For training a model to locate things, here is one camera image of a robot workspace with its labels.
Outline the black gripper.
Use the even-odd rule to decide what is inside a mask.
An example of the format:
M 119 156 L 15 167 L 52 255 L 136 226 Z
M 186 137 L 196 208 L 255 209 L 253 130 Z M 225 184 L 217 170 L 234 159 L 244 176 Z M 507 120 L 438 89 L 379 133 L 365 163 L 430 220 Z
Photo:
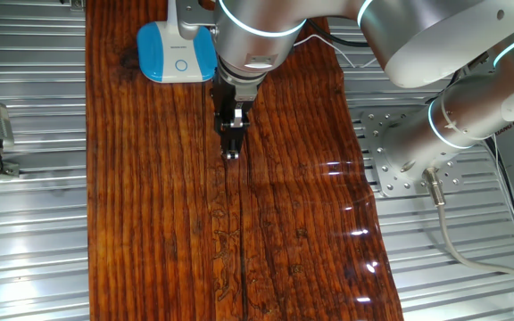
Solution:
M 243 133 L 250 126 L 247 114 L 253 107 L 259 86 L 238 82 L 220 73 L 213 77 L 212 84 L 214 129 L 220 135 L 221 155 L 226 160 L 237 160 L 243 145 Z

